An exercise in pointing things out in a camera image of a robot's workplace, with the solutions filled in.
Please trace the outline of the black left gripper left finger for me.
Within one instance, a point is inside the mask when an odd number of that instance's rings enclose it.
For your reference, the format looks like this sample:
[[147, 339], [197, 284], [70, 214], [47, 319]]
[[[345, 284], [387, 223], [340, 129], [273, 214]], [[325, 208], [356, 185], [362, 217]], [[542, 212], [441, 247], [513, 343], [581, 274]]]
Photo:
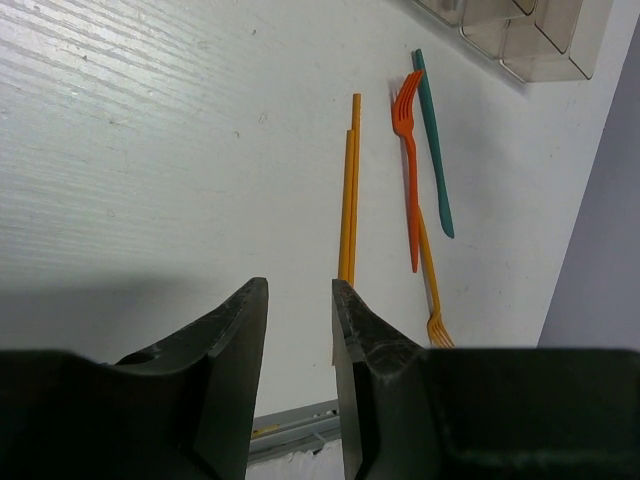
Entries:
[[63, 350], [1, 354], [5, 479], [241, 479], [269, 287], [248, 280], [216, 309], [114, 364]]

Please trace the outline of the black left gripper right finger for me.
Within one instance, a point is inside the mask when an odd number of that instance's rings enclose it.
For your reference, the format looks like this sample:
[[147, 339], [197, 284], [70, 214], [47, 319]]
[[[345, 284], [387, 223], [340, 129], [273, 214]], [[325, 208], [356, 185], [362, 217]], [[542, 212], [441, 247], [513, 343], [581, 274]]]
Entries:
[[349, 479], [635, 479], [639, 355], [424, 348], [332, 283]]

